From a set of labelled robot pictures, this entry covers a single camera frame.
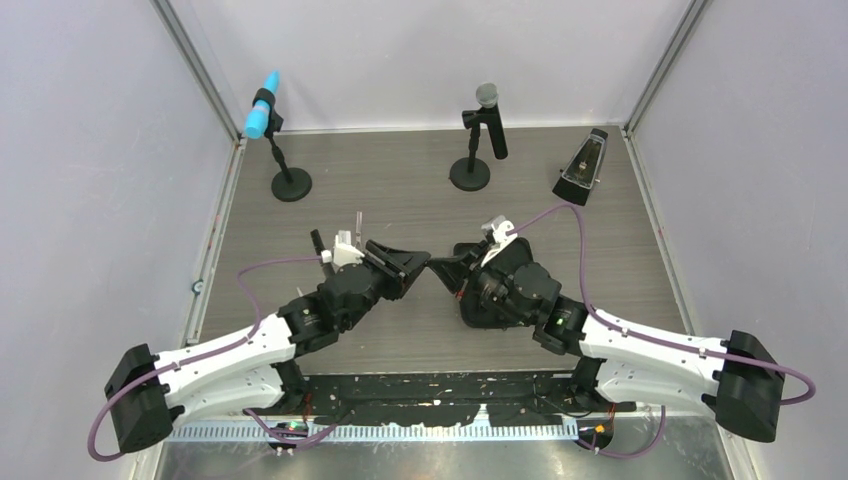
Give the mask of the silver thinning scissors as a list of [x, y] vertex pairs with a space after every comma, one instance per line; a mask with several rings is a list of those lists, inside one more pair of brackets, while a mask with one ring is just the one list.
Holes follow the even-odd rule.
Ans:
[[355, 229], [354, 229], [354, 240], [355, 247], [359, 250], [362, 249], [363, 246], [363, 236], [362, 236], [362, 227], [363, 227], [363, 212], [356, 212], [356, 220], [355, 220]]

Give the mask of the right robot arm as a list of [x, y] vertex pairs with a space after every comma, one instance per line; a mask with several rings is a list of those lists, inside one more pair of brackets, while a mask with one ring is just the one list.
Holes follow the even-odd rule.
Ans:
[[460, 243], [428, 267], [456, 296], [468, 327], [530, 327], [543, 349], [577, 357], [567, 389], [584, 410], [664, 405], [710, 415], [748, 440], [776, 438], [785, 376], [764, 368], [774, 359], [751, 334], [694, 337], [591, 313], [562, 294], [524, 238], [504, 247]]

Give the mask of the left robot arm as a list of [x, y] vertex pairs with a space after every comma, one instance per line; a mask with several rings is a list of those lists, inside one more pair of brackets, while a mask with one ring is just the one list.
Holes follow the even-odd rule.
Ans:
[[352, 330], [381, 300], [401, 299], [431, 256], [367, 241], [338, 244], [323, 256], [325, 279], [277, 312], [205, 343], [154, 353], [146, 343], [125, 351], [104, 387], [106, 404], [88, 436], [90, 455], [105, 418], [120, 455], [150, 448], [178, 427], [209, 416], [266, 409], [298, 412], [307, 398], [296, 359]]

